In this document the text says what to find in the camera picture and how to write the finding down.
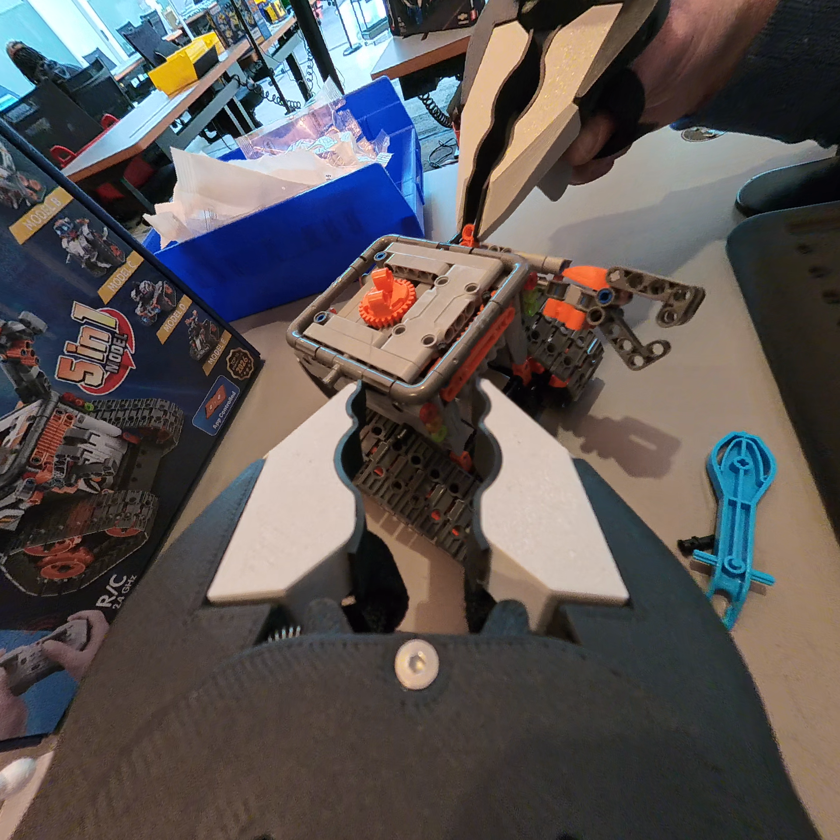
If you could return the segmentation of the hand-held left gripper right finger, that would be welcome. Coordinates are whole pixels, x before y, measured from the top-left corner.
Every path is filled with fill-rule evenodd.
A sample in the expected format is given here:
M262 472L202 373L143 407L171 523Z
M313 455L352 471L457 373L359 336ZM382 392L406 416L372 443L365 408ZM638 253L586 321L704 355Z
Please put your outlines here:
M624 606L629 592L569 451L489 380L475 394L489 439L490 473L477 498L485 587L521 603L530 629L558 604Z

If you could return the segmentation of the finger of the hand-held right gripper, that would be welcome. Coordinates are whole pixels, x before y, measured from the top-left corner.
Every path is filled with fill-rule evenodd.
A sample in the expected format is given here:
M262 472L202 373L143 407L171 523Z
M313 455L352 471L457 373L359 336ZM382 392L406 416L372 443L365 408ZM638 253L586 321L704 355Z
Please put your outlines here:
M456 218L459 228L490 221L490 176L538 86L538 41L515 14L483 14L469 42L460 112Z
M500 15L489 24L486 15ZM624 2L490 3L476 27L476 236L536 187L556 201L581 99L625 46Z

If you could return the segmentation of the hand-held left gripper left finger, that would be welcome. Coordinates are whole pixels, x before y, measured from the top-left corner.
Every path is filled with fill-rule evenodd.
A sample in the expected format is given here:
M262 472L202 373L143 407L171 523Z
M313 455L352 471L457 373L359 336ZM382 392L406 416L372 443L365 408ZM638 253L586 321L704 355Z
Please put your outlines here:
M311 601L351 594L364 504L341 453L358 430L354 403L364 404L360 382L269 451L207 590L210 603L280 604L302 624Z

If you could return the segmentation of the grey orange toy arm assembly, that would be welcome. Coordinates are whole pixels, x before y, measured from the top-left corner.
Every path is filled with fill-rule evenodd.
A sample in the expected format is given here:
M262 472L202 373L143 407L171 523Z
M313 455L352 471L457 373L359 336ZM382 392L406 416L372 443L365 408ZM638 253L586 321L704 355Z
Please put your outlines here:
M705 296L703 287L632 268L564 267L523 294L529 360L567 384L583 352L603 340L629 370L641 371L666 355L670 345L642 343L625 321L623 308L635 298L656 301L656 323L668 329L691 320Z

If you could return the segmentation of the grey orange tracked toy robot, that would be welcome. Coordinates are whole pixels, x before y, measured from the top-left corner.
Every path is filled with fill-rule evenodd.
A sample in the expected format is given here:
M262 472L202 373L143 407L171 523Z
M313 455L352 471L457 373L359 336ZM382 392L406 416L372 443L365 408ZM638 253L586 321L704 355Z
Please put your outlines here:
M480 377L535 412L575 401L604 353L594 330L542 315L564 294L567 259L504 248L376 240L289 327L301 367L328 396L364 387L353 483L456 561L467 555L480 477L473 398Z

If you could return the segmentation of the wooden top office desk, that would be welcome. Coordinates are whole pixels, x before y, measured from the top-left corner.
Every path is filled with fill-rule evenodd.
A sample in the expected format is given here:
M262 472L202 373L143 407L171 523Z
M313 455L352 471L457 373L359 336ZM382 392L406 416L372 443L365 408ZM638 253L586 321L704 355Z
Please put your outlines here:
M371 78L398 81L405 100L434 91L446 78L463 77L473 27L393 37L371 70Z
M223 52L205 76L171 97L163 91L151 93L126 117L80 152L64 168L64 175L75 183L84 182L130 161L152 144L157 144L167 156L171 156L172 148L185 149L221 111L226 111L241 133L255 130L256 124L237 99L238 91L245 89L245 75L238 61L252 51L258 58L268 58L268 49L276 46L283 35L289 34L296 23L295 18L290 17L255 48L247 40L240 41ZM175 119L208 92L213 94L213 99L197 111L181 132L174 133L171 125Z

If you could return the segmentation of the black car kit box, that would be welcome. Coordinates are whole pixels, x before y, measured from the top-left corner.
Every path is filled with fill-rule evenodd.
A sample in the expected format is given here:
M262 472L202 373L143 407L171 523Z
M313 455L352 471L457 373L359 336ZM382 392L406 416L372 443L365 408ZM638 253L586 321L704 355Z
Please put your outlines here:
M394 37L408 37L475 24L485 1L384 1Z

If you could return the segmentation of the black support pole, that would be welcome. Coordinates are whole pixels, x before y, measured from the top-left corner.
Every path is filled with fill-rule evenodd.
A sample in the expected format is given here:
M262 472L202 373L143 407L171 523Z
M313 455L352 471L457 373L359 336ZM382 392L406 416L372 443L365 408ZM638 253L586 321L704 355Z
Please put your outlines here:
M309 1L289 1L299 29L305 39L323 81L332 80L339 93L344 94L343 84L336 70L329 49Z

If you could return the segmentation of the blue plastic brick separator tool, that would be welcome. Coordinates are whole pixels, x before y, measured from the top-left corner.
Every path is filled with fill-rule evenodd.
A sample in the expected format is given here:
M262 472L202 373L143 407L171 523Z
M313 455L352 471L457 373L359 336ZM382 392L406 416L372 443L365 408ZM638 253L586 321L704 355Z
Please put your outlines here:
M728 597L721 621L731 631L754 583L772 586L771 574L753 568L757 508L776 476L775 458L758 436L732 432L711 450L707 473L717 497L713 549L693 549L695 560L712 569L707 598Z

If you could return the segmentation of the blue plastic bin with bags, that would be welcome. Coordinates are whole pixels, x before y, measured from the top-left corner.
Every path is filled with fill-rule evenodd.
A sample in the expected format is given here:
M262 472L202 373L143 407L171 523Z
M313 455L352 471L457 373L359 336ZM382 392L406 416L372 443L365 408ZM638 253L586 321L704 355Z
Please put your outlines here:
M385 77L345 101L364 137L390 138L386 166L370 164L336 182L235 220L181 244L143 245L224 320L318 294L376 239L424 237L424 169L414 123Z

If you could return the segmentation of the black rounded pad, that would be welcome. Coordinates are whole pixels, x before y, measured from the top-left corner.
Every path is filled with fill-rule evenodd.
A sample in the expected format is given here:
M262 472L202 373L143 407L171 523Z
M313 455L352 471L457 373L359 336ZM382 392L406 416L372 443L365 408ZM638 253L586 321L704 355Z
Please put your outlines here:
M767 171L738 191L735 207L750 217L839 200L839 156Z

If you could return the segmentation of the crumpled clear plastic bags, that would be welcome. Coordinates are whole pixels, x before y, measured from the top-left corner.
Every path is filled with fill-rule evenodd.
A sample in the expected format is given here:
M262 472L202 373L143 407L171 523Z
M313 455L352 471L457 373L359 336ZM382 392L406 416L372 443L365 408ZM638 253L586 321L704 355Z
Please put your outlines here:
M241 136L237 145L243 160L174 150L173 197L144 216L162 247L330 186L367 167L385 168L394 142L382 129L368 139L361 120L329 82L311 104Z

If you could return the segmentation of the dark blue robot kit box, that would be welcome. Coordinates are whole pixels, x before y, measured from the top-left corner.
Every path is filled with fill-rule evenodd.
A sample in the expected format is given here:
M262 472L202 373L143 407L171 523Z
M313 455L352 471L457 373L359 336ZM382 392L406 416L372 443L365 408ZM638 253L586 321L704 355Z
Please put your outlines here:
M57 730L261 366L2 121L2 750Z

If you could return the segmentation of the yellow plastic bin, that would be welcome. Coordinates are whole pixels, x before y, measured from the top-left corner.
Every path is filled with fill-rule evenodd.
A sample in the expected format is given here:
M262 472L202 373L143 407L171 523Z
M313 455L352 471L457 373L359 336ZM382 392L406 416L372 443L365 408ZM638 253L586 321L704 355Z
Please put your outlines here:
M190 87L205 76L219 61L222 46L218 35L211 32L194 39L148 73L154 87L168 97Z

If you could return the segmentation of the black computer monitor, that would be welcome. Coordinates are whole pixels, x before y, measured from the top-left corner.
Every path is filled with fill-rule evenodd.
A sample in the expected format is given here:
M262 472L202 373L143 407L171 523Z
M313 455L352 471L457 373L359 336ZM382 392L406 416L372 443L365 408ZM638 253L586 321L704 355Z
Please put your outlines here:
M2 117L60 169L104 131L99 122L48 80L3 108Z

